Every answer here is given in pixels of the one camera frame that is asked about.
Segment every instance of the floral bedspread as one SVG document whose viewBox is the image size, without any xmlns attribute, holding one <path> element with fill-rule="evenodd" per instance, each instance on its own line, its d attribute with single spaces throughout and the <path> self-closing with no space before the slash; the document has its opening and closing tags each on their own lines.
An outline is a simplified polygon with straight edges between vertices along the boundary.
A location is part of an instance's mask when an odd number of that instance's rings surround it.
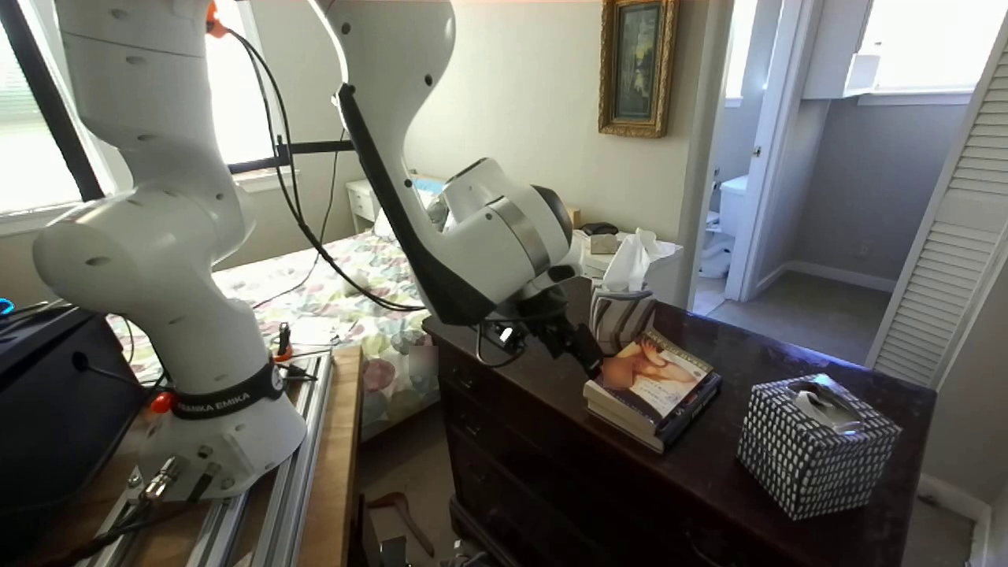
<svg viewBox="0 0 1008 567">
<path fill-rule="evenodd" d="M 418 305 L 411 271 L 394 241 L 358 233 L 324 247 L 330 260 L 375 296 Z M 387 313 L 343 285 L 314 252 L 289 252 L 213 273 L 216 287 L 256 308 L 259 328 L 273 346 L 289 326 L 293 351 L 327 344 L 362 346 L 362 442 L 436 402 L 431 344 L 421 313 Z M 138 379 L 157 379 L 161 365 L 147 339 L 112 320 Z"/>
</svg>

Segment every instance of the tissue box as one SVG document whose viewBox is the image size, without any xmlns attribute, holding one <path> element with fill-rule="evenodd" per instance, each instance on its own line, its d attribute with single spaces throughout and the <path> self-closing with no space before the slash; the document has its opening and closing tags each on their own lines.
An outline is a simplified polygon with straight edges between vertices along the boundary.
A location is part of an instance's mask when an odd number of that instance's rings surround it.
<svg viewBox="0 0 1008 567">
<path fill-rule="evenodd" d="M 868 503 L 897 434 L 829 376 L 802 376 L 748 391 L 737 458 L 791 519 L 805 519 Z"/>
</svg>

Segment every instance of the wooden dresser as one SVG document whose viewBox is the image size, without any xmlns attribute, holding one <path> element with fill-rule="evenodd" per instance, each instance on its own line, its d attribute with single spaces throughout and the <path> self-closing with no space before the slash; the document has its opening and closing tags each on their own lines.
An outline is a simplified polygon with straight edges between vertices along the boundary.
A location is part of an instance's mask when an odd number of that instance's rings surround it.
<svg viewBox="0 0 1008 567">
<path fill-rule="evenodd" d="M 590 287 L 567 287 L 579 319 Z M 897 567 L 934 398 L 923 389 L 662 305 L 655 326 L 725 389 L 663 454 L 590 420 L 586 372 L 540 344 L 505 368 L 469 328 L 428 320 L 455 481 L 453 525 L 499 563 L 851 563 Z M 734 458 L 748 385 L 829 372 L 903 434 L 868 507 L 791 524 Z"/>
</svg>

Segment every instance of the wooden frame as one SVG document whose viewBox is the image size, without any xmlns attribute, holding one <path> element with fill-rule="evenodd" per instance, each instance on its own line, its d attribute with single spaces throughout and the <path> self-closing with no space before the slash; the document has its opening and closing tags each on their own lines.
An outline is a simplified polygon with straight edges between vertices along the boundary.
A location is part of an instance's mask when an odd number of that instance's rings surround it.
<svg viewBox="0 0 1008 567">
<path fill-rule="evenodd" d="M 678 0 L 601 0 L 598 133 L 659 139 Z"/>
</svg>

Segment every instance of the floor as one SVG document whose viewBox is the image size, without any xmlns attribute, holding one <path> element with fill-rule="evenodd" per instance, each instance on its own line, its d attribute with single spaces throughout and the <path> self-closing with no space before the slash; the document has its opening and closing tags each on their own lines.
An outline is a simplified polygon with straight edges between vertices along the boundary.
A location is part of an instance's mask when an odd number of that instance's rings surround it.
<svg viewBox="0 0 1008 567">
<path fill-rule="evenodd" d="M 864 364 L 884 304 L 884 293 L 788 273 L 747 305 L 719 305 L 719 287 L 709 287 L 704 305 L 711 319 Z M 453 534 L 448 519 L 448 502 L 453 488 L 445 422 L 436 409 L 362 448 L 358 481 L 365 497 L 404 491 L 414 524 L 431 539 L 435 555 L 424 555 L 390 512 L 375 513 L 378 539 L 397 543 L 407 536 L 407 559 L 414 567 L 451 563 Z M 971 534 L 973 525 L 968 519 L 939 512 L 930 502 L 917 502 L 903 567 L 963 567 L 971 559 Z"/>
</svg>

